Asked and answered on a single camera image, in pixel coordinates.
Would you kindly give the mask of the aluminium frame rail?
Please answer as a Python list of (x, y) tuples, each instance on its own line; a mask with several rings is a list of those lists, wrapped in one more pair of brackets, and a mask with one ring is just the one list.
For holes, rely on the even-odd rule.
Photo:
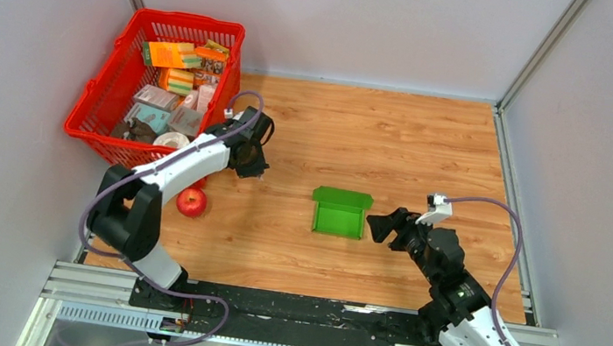
[(189, 280), (182, 296), (133, 272), (55, 264), (17, 346), (47, 346), (57, 321), (231, 346), (439, 346), (413, 310)]

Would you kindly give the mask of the green paper box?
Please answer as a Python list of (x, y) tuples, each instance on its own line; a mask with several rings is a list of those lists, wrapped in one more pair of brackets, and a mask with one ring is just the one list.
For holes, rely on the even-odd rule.
[(353, 240), (363, 237), (365, 212), (374, 202), (371, 195), (319, 186), (312, 192), (312, 200), (315, 203), (312, 232)]

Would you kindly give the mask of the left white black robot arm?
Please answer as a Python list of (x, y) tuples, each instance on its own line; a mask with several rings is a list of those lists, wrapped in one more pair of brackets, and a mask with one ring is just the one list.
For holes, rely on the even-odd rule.
[(242, 179), (263, 175), (269, 167), (263, 146), (274, 131), (271, 117), (249, 107), (162, 159), (131, 169), (110, 167), (84, 213), (81, 231), (101, 239), (149, 281), (162, 308), (182, 307), (188, 290), (180, 280), (187, 271), (160, 242), (163, 207), (210, 174), (228, 169)]

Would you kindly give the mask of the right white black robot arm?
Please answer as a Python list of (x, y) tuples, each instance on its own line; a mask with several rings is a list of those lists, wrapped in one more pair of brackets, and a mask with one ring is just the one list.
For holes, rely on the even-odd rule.
[(501, 321), (490, 296), (464, 266), (452, 229), (419, 222), (397, 208), (368, 215), (371, 239), (406, 253), (428, 280), (430, 302), (419, 309), (417, 336), (428, 346), (520, 346)]

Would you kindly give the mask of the orange sponge pack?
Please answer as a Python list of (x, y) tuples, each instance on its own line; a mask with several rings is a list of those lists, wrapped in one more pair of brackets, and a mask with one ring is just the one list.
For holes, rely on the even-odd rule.
[(145, 41), (141, 44), (143, 61), (149, 67), (193, 69), (200, 67), (201, 58), (193, 43)]

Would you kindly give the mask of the teal small carton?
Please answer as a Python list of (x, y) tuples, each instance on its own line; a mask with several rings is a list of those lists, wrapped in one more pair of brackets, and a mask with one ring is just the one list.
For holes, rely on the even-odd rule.
[(123, 120), (125, 122), (130, 122), (136, 118), (140, 122), (149, 125), (156, 134), (160, 135), (169, 130), (168, 119), (170, 115), (171, 114), (165, 110), (154, 108), (145, 103), (135, 102), (124, 116)]

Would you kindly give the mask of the striped sponge stack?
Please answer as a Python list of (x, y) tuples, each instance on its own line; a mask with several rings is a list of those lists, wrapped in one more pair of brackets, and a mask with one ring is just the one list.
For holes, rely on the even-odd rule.
[(194, 89), (194, 77), (190, 71), (165, 67), (160, 69), (158, 85), (175, 95), (186, 96)]

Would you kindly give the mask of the grey small carton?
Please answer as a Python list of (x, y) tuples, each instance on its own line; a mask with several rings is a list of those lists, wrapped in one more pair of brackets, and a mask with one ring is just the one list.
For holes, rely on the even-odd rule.
[(144, 85), (136, 94), (133, 95), (133, 101), (153, 108), (170, 112), (176, 108), (180, 102), (180, 95), (173, 92), (155, 87), (154, 85)]

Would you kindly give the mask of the red plastic basket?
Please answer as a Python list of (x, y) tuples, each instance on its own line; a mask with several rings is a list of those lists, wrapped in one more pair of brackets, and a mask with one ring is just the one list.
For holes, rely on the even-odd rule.
[(95, 78), (85, 84), (81, 97), (64, 122), (64, 132), (78, 138), (111, 165), (144, 165), (171, 153), (171, 147), (143, 144), (112, 137), (112, 131), (133, 107), (133, 96), (157, 81), (159, 73), (144, 63), (146, 41), (192, 42), (208, 40), (226, 46), (229, 60), (223, 78), (201, 121), (203, 131), (225, 120), (224, 109), (240, 91), (241, 51), (245, 28), (236, 22), (216, 20), (187, 12), (141, 9), (116, 38), (113, 50)]

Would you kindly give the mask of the white tape roll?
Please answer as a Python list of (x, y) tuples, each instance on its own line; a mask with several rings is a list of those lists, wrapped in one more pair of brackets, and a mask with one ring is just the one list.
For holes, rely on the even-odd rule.
[(190, 144), (190, 140), (187, 135), (179, 133), (177, 131), (169, 131), (157, 136), (153, 143), (156, 146), (172, 147), (173, 149), (181, 149)]

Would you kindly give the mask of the red apple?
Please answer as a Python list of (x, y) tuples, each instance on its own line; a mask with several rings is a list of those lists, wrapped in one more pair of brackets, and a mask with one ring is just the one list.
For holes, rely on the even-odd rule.
[(180, 191), (175, 202), (176, 209), (188, 218), (199, 217), (208, 206), (206, 194), (197, 187), (188, 187)]

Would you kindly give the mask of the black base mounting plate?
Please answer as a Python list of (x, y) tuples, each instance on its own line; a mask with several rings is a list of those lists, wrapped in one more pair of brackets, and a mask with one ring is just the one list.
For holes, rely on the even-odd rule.
[(218, 338), (281, 346), (440, 346), (413, 311), (199, 280), (175, 288), (178, 298), (136, 281), (130, 304), (188, 318), (189, 334), (224, 320)]

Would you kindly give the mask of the grey pink carton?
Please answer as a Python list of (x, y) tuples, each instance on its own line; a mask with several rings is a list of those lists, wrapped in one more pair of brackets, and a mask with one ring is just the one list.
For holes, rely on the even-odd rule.
[(195, 137), (200, 132), (204, 114), (184, 106), (174, 109), (168, 117), (167, 127), (187, 137)]

